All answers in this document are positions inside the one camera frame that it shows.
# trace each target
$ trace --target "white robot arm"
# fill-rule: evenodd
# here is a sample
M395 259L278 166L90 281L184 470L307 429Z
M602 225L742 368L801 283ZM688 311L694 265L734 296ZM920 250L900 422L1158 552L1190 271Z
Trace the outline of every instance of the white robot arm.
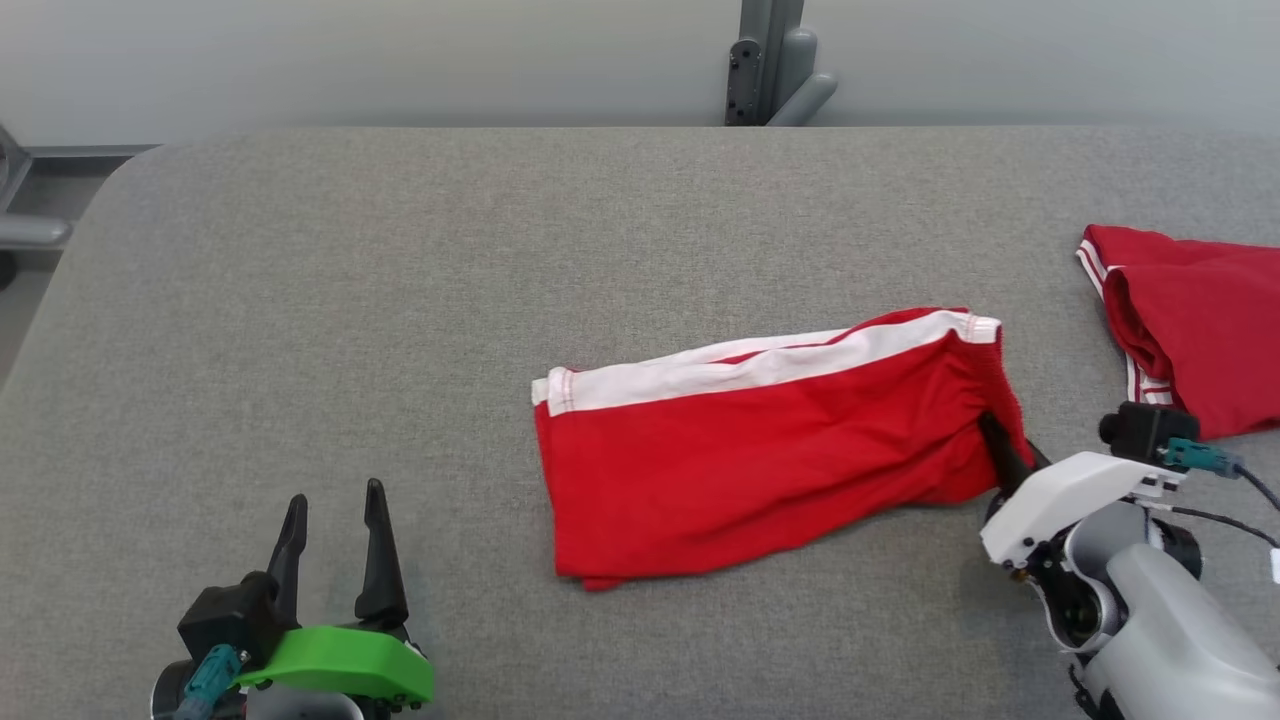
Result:
M1151 516L1170 509L1153 501L1178 491L1189 469L1180 462L1224 462L1188 459L1188 448L1212 450L1194 443L1198 425L1126 402L1102 424L1112 455L1050 464L1037 450L1028 468L1004 428L983 419L1001 478L983 546L1039 594L1053 638L1084 666L1076 701L1098 720L1280 717L1275 662L1199 584L1192 534Z

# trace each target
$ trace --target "green bracket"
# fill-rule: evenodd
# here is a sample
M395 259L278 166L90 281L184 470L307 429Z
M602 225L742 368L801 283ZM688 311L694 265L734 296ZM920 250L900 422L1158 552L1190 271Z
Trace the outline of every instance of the green bracket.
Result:
M431 664L413 648L385 633L334 625L289 630L270 665L234 682L255 687L266 680L393 705L426 703L435 694Z

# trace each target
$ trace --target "red shorts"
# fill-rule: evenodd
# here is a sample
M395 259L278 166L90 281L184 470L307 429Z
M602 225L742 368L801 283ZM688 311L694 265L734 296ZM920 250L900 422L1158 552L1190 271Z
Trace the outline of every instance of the red shorts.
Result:
M1125 352L1126 397L1213 439L1280 425L1280 247L1089 225L1075 255Z
M1000 322L892 313L534 382L556 571L604 589L800 547L908 503L995 486L975 425L1030 460Z

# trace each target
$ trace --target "gray metal bracket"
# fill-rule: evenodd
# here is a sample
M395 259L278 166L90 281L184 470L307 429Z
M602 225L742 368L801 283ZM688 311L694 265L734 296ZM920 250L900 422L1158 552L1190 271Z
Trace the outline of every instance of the gray metal bracket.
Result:
M836 92L814 73L818 36L800 27L804 0L742 0L730 49L726 126L801 126Z
M9 209L28 170L31 155L0 126L0 213Z
M58 218L9 215L5 210L31 170L31 155L0 126L0 250L59 247L72 234L72 225Z

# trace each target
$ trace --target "gray fabric surface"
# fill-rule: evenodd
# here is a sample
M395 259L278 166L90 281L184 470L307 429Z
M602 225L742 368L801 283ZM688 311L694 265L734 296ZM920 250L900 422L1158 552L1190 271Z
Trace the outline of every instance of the gray fabric surface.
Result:
M1006 323L1029 433L1100 448L1124 370L1089 222L1276 243L1280 141L1070 128L306 129L172 146L97 196L0 396L0 716L143 716L196 593L311 500L303 623L392 500L436 717L1074 719L984 502L704 578L553 577L529 382L916 305ZM1240 438L1280 482L1280 437ZM1184 501L1276 528L1243 482ZM1254 538L1188 520L1280 656Z

